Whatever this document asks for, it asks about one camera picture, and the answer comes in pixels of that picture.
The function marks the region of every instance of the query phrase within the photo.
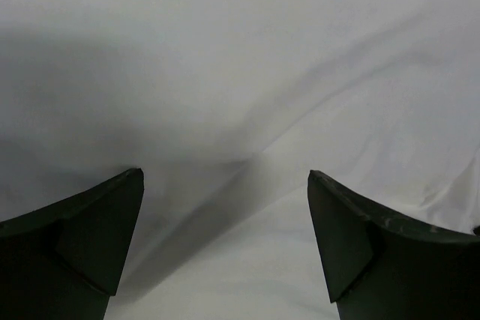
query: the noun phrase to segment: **dark green object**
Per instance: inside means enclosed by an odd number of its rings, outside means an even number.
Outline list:
[[[143,172],[131,169],[0,223],[0,319],[103,319],[142,197]]]
[[[308,200],[341,320],[479,320],[480,238],[414,220],[312,171]]]

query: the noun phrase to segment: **white fabric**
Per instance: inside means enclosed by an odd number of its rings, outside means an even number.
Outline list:
[[[480,223],[480,0],[0,5],[0,220],[146,173],[106,319],[336,319],[310,169]]]

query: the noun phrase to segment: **white sheet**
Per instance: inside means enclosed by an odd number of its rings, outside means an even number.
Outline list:
[[[0,5],[0,218],[146,173],[107,319],[336,319],[310,169],[480,223],[479,0]]]

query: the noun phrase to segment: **white cloth backdrop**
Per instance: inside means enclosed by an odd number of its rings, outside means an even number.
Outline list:
[[[0,220],[141,166],[107,319],[337,319],[309,170],[471,232],[479,60],[480,0],[0,0]]]

